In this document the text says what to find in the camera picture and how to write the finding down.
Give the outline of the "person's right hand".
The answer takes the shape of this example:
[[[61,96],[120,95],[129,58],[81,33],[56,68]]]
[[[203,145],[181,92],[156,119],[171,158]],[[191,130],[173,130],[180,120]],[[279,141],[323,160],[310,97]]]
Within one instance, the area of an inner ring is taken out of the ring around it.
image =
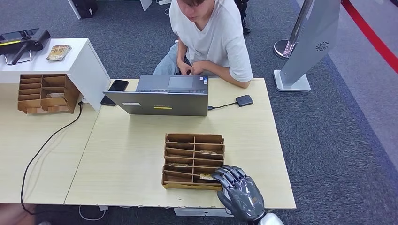
[[[177,66],[178,66],[178,69],[179,69],[181,75],[190,75],[191,74],[192,67],[189,64],[185,63],[184,61],[178,60]]]

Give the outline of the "person's left hand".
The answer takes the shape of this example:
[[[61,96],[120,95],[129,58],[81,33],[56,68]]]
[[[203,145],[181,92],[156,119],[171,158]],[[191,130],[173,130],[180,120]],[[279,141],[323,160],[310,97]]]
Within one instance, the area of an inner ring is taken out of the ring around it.
[[[201,60],[201,61],[196,61],[192,64],[191,66],[191,74],[192,75],[200,75],[203,73],[203,71],[206,69],[207,61],[206,60]]]

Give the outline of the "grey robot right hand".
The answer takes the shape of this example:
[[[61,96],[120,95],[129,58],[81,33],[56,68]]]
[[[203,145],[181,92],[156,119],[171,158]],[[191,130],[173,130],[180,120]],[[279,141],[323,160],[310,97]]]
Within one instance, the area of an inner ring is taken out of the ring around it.
[[[230,165],[217,168],[212,177],[221,183],[217,197],[232,215],[249,225],[258,225],[266,212],[264,198],[254,180],[242,168]]]

